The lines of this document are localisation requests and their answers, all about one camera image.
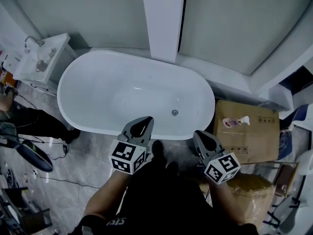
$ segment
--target black shirt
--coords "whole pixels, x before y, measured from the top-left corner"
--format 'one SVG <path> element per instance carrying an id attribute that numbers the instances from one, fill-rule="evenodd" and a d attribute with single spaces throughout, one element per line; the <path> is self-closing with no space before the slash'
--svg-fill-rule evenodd
<path id="1" fill-rule="evenodd" d="M 210 207 L 195 182 L 168 173 L 154 161 L 133 175 L 121 211 L 113 220 L 85 216 L 71 235 L 81 235 L 82 226 L 90 227 L 94 235 L 168 231 L 258 234 L 254 225 L 239 226 Z"/>

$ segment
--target fiducial marker cube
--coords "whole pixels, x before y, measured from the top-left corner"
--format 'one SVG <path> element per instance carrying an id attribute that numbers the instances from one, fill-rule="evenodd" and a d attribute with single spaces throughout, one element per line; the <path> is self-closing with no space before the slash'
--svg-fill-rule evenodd
<path id="1" fill-rule="evenodd" d="M 229 153 L 211 160 L 204 173 L 219 185 L 232 179 L 240 168 L 241 166 L 236 155 L 234 153 Z"/>
<path id="2" fill-rule="evenodd" d="M 146 158 L 146 148 L 114 139 L 109 152 L 109 160 L 116 170 L 134 174 Z"/>

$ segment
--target person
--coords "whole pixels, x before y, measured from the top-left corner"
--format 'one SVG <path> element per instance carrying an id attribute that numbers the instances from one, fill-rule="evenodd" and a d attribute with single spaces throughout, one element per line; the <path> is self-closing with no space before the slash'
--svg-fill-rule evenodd
<path id="1" fill-rule="evenodd" d="M 79 137 L 77 129 L 67 128 L 43 110 L 27 108 L 14 100 L 14 91 L 0 94 L 0 122 L 13 123 L 18 134 L 62 139 L 67 144 Z"/>
<path id="2" fill-rule="evenodd" d="M 244 213 L 226 183 L 216 185 L 208 179 L 212 208 L 195 182 L 175 174 L 177 165 L 171 163 L 165 168 L 160 141 L 153 143 L 152 153 L 152 161 L 134 175 L 115 171 L 88 201 L 84 217 L 70 235 L 132 231 L 258 234 L 254 225 L 246 224 Z"/>

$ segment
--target faucet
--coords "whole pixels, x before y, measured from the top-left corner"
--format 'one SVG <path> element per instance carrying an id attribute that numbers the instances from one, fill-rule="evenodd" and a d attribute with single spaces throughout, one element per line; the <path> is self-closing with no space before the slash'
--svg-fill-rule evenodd
<path id="1" fill-rule="evenodd" d="M 31 39 L 31 40 L 33 40 L 34 43 L 38 44 L 39 47 L 43 46 L 44 43 L 45 43 L 44 40 L 36 40 L 33 36 L 28 36 L 28 37 L 26 37 L 25 42 L 24 42 L 25 48 L 27 48 L 26 41 L 27 41 L 28 38 Z"/>

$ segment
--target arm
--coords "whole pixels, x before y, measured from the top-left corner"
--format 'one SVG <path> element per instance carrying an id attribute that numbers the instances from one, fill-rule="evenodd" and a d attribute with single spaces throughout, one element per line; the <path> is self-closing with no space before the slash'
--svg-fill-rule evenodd
<path id="1" fill-rule="evenodd" d="M 7 112 L 10 110 L 12 102 L 13 102 L 13 91 L 9 91 L 9 93 L 5 96 L 0 94 L 0 110 Z"/>
<path id="2" fill-rule="evenodd" d="M 92 214 L 105 220 L 112 219 L 116 215 L 130 178 L 129 174 L 116 170 L 88 201 L 84 216 Z"/>
<path id="3" fill-rule="evenodd" d="M 238 225 L 245 224 L 245 214 L 238 203 L 235 201 L 227 183 L 217 185 L 210 179 L 208 180 L 213 208 L 218 208 L 222 213 L 224 213 Z"/>

